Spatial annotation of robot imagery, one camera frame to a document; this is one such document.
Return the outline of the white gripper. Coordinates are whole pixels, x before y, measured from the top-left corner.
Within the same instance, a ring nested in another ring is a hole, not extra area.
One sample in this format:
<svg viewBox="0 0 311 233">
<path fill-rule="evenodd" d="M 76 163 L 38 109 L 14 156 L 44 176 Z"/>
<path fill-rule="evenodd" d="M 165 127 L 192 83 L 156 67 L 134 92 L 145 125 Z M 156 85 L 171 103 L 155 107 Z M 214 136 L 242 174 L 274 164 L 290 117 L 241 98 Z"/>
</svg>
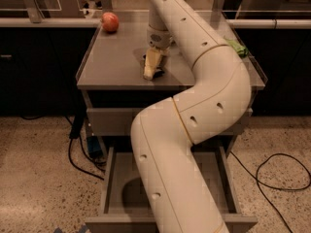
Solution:
<svg viewBox="0 0 311 233">
<path fill-rule="evenodd" d="M 167 49 L 171 45 L 171 34 L 167 28 L 147 28 L 147 42 L 151 48 L 147 49 L 144 73 L 146 80 L 151 80 L 155 73 L 156 67 L 160 64 L 163 54 L 162 50 Z"/>
</svg>

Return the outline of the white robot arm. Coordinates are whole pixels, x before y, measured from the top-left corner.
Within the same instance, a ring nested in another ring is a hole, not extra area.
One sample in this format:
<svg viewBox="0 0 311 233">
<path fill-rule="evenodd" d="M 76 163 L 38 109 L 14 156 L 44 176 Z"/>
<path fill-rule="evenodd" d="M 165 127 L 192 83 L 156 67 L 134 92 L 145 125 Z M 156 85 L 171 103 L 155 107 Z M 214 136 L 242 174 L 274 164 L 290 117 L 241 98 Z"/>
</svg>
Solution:
<svg viewBox="0 0 311 233">
<path fill-rule="evenodd" d="M 191 153 L 242 117 L 248 70 L 226 40 L 184 0 L 150 0 L 184 59 L 193 87 L 141 111 L 133 154 L 159 233 L 229 233 Z"/>
</svg>

